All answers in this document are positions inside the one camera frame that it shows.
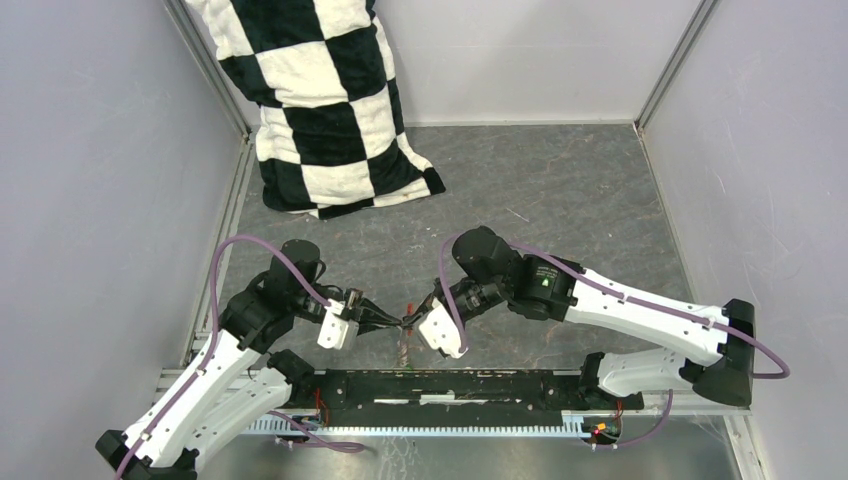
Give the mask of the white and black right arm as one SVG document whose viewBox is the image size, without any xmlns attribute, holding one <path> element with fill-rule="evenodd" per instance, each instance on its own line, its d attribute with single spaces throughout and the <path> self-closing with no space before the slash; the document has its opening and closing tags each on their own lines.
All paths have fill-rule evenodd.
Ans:
<svg viewBox="0 0 848 480">
<path fill-rule="evenodd" d="M 591 325 L 654 344 L 652 350 L 586 357 L 577 392 L 591 408 L 671 389 L 733 407 L 752 403 L 755 308 L 747 301 L 709 306 L 651 294 L 509 243 L 486 226 L 458 235 L 451 256 L 464 278 L 448 285 L 438 277 L 410 317 L 422 341 L 445 357 L 466 353 L 469 320 L 504 305 L 526 319 Z"/>
</svg>

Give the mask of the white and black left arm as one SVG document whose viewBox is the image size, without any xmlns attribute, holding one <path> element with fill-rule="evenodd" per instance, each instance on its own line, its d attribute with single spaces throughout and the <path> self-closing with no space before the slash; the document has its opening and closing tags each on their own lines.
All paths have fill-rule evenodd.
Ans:
<svg viewBox="0 0 848 480">
<path fill-rule="evenodd" d="M 326 269 L 319 248 L 306 240 L 281 247 L 250 235 L 219 245 L 210 265 L 209 289 L 217 291 L 220 258 L 234 243 L 249 242 L 272 255 L 270 267 L 221 309 L 210 300 L 212 329 L 206 343 L 166 393 L 124 430 L 108 430 L 96 449 L 117 479 L 195 479 L 202 466 L 265 415 L 305 436 L 303 447 L 355 454 L 362 444 L 330 442 L 279 412 L 306 405 L 314 394 L 313 368 L 289 350 L 270 355 L 266 367 L 229 398 L 225 390 L 292 330 L 297 318 L 316 323 L 322 347 L 336 349 L 360 333 L 399 328 L 355 289 L 319 284 Z"/>
</svg>

